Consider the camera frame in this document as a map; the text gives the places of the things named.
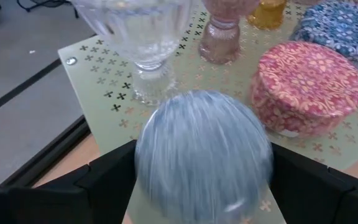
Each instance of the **blue yarn ball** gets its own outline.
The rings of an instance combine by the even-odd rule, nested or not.
[[[184,224],[237,224],[265,193],[272,150],[255,114],[218,91],[162,103],[135,152],[137,179],[162,214]]]

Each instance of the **blue patterned box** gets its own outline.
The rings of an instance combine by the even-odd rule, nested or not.
[[[290,40],[329,47],[358,68],[358,6],[347,2],[324,2],[306,10]]]

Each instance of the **red floral box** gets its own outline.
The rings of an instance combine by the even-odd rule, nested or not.
[[[285,42],[260,58],[251,91],[255,113],[269,129],[319,136],[358,109],[358,69],[327,47]]]

